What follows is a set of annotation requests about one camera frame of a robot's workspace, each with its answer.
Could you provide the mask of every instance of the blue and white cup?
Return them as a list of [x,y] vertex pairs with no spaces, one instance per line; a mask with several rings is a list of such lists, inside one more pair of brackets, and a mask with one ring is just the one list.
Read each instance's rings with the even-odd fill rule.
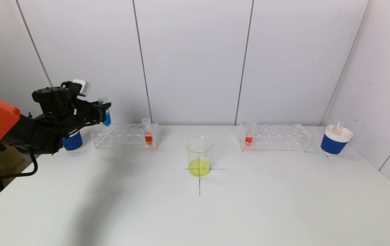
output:
[[67,138],[63,138],[62,142],[67,152],[76,152],[82,147],[81,133],[78,131]]
[[328,125],[321,143],[321,150],[326,155],[338,155],[352,137],[353,133],[349,129]]

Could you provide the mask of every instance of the test tube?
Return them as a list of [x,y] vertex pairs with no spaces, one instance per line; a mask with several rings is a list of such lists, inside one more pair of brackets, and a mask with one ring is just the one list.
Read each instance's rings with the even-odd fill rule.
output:
[[148,145],[152,145],[152,123],[151,118],[142,119],[143,129],[145,131],[145,141]]
[[247,124],[248,126],[246,128],[245,144],[246,146],[251,146],[251,144],[253,143],[253,135],[256,129],[257,120],[248,119]]
[[[98,98],[99,105],[106,104],[106,103],[108,103],[107,97],[99,97]],[[110,117],[110,110],[109,109],[107,109],[105,111],[105,117],[106,117],[106,120],[103,122],[103,124],[105,126],[109,126],[111,124],[111,117]]]
[[336,134],[338,136],[342,136],[342,132],[344,131],[344,122],[338,121],[337,124],[333,124],[333,134]]

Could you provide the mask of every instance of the black cross mark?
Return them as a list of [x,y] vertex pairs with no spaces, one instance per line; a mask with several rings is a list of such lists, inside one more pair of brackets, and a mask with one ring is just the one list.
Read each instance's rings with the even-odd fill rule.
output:
[[[184,170],[198,170],[198,174],[200,173],[200,171],[201,171],[201,169],[199,168],[199,165],[198,165],[198,168],[185,168]],[[210,171],[212,171],[212,170],[225,170],[225,168],[210,168]],[[199,189],[199,194],[198,194],[198,196],[201,196],[201,177],[200,176],[198,176],[198,189]]]

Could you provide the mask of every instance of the table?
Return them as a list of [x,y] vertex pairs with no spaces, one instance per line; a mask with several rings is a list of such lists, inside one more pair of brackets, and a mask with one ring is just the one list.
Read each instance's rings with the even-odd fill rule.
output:
[[[390,245],[390,181],[349,145],[322,154],[323,127],[306,127],[306,153],[242,152],[237,126],[159,129],[157,151],[95,150],[82,132],[79,153],[40,156],[0,194],[0,245]],[[197,135],[218,169],[201,182],[185,170]]]

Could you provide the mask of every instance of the beaker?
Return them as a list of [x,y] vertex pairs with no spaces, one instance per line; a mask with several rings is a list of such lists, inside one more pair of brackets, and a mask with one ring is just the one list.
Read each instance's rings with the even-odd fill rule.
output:
[[186,146],[189,173],[196,177],[207,175],[213,143],[207,137],[195,137],[187,141]]

